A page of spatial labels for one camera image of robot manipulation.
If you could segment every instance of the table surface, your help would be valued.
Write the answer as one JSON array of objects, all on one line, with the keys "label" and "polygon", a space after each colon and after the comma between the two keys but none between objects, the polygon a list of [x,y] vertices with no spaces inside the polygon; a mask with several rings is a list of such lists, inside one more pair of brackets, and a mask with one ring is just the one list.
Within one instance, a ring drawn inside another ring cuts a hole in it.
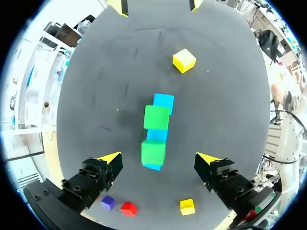
[{"label": "table surface", "polygon": [[[88,157],[121,151],[123,169],[108,192],[116,207],[96,201],[88,214],[120,230],[211,230],[229,210],[195,172],[195,153],[227,157],[253,177],[270,119],[261,51],[243,17],[217,2],[191,13],[188,0],[129,1],[129,14],[105,9],[71,58],[57,120],[63,175]],[[181,74],[172,55],[184,48],[197,62]],[[141,164],[144,109],[157,92],[175,97],[160,172]],[[182,216],[179,202],[189,198],[196,213]],[[136,217],[121,213],[126,201]]]}]

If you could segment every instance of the black bag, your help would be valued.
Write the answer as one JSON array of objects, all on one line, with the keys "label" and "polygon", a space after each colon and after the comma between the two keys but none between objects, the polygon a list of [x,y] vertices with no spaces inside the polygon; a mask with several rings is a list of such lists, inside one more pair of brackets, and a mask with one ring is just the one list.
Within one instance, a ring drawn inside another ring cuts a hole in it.
[{"label": "black bag", "polygon": [[258,36],[259,44],[264,53],[266,53],[274,63],[277,62],[278,37],[272,30],[260,31]]}]

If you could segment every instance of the person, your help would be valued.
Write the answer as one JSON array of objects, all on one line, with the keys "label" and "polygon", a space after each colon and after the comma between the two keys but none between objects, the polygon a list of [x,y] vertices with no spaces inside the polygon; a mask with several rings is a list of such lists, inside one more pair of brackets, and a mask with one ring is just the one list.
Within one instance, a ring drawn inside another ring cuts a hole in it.
[{"label": "person", "polygon": [[275,107],[278,110],[282,105],[283,109],[289,112],[294,111],[302,98],[302,94],[306,88],[306,81],[304,77],[301,77],[299,82],[300,94],[293,94],[282,83],[274,83],[271,85],[272,98],[275,102]]}]

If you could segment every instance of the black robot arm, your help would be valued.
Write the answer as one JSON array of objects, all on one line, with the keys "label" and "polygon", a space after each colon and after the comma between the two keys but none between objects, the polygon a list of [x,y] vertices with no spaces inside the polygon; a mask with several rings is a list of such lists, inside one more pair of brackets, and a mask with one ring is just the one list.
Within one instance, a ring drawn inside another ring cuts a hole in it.
[{"label": "black robot arm", "polygon": [[109,164],[89,158],[83,168],[69,180],[62,180],[63,189],[50,180],[33,182],[24,195],[38,219],[49,230],[111,230],[80,215],[89,208],[99,194],[109,190],[123,168],[121,154]]},{"label": "black robot arm", "polygon": [[281,193],[275,192],[269,187],[263,188],[259,193],[254,190],[254,180],[248,180],[242,176],[235,163],[231,160],[218,159],[197,153],[194,169],[211,192],[217,193],[219,198],[229,210],[236,212],[236,217],[229,226],[259,225],[266,214],[277,206]]}]

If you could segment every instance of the red cube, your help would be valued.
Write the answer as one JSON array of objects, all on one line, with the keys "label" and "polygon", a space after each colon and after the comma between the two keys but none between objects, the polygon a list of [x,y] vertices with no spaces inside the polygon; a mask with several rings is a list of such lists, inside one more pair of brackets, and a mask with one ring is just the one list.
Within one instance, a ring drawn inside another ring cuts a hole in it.
[{"label": "red cube", "polygon": [[120,210],[127,217],[134,217],[138,212],[138,208],[131,202],[125,202]]}]

